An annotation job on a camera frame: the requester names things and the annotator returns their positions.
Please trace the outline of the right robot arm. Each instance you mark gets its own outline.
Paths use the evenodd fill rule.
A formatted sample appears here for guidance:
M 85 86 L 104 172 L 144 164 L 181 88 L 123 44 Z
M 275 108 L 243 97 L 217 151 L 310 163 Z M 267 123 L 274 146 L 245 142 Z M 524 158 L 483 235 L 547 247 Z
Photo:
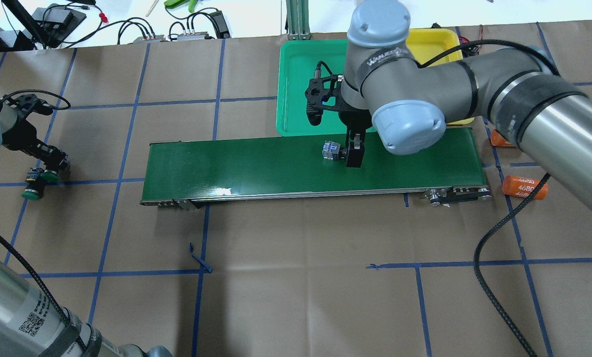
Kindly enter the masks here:
M 492 54 L 429 66 L 407 47 L 410 14 L 396 0 L 366 0 L 347 31 L 342 95 L 387 149 L 409 155 L 446 125 L 487 118 L 501 136 L 592 210 L 592 100 L 541 52 L 506 44 Z

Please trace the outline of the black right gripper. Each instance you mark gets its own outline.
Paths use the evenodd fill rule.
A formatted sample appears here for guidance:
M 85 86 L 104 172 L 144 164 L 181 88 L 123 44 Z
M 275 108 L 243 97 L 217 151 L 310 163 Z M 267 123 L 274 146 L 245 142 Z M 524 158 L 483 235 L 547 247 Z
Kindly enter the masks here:
M 373 127 L 372 115 L 368 110 L 352 109 L 339 111 L 338 117 L 346 126 L 345 165 L 360 168 L 365 154 L 366 131 Z

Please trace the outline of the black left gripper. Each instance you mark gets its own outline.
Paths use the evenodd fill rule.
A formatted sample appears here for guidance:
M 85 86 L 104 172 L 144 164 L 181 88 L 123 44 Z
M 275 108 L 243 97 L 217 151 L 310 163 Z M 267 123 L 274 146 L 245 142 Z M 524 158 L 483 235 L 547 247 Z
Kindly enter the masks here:
M 10 129 L 2 134 L 3 146 L 10 151 L 33 152 L 33 156 L 44 163 L 49 171 L 60 172 L 68 168 L 67 153 L 53 145 L 42 142 L 37 137 L 37 129 L 28 120 L 31 113 L 48 116 L 53 107 L 35 94 L 20 95 L 1 100 L 1 115 L 13 115 L 15 121 Z

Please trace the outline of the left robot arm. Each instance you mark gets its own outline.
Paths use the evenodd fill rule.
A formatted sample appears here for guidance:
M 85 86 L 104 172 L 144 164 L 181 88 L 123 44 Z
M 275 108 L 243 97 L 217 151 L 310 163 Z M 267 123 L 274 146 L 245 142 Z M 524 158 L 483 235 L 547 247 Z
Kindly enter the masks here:
M 37 136 L 28 121 L 32 113 L 49 116 L 60 107 L 39 99 L 39 90 L 17 90 L 0 97 L 0 148 L 37 158 L 44 167 L 31 169 L 23 196 L 40 199 L 46 185 L 68 167 L 67 154 Z M 39 274 L 0 235 L 0 244 L 33 279 L 29 283 L 0 261 L 0 357 L 169 357 L 155 346 L 148 351 L 134 344 L 116 346 L 99 330 L 60 305 Z

